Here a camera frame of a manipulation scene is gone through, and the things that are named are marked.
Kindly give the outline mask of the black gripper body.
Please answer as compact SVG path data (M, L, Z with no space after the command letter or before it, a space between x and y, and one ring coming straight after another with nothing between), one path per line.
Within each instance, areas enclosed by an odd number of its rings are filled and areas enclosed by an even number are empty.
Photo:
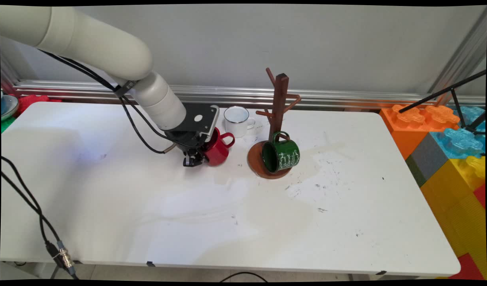
M210 135L199 131L164 130L164 132L168 139L175 141L174 144L164 150L165 153L178 147L184 152L184 155L206 157L203 148L206 142L211 140Z

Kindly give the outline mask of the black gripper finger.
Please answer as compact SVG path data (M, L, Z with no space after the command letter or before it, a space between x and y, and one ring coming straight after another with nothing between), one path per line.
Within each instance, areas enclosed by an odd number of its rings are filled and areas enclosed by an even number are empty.
M185 156L182 163L184 167L195 167L202 165L206 158L204 153L199 149L187 149L186 151L183 151L183 154Z

